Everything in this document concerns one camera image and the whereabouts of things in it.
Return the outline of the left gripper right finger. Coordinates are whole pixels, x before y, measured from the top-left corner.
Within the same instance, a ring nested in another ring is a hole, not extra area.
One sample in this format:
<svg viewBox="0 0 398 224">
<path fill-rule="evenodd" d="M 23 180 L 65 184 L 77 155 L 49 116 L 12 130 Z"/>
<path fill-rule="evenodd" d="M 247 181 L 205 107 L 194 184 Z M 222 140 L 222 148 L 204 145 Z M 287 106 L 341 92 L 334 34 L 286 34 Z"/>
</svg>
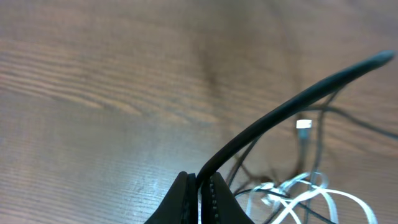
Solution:
<svg viewBox="0 0 398 224">
<path fill-rule="evenodd" d="M 201 187 L 202 224 L 254 224 L 245 214 L 219 172 Z"/>
</svg>

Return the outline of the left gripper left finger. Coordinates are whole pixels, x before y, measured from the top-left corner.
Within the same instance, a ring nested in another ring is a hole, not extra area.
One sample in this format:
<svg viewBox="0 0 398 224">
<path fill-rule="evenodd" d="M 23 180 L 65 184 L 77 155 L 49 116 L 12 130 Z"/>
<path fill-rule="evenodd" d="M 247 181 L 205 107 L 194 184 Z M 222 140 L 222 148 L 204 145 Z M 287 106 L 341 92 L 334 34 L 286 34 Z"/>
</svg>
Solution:
<svg viewBox="0 0 398 224">
<path fill-rule="evenodd" d="M 197 224 L 196 176 L 182 171 L 145 224 Z"/>
</svg>

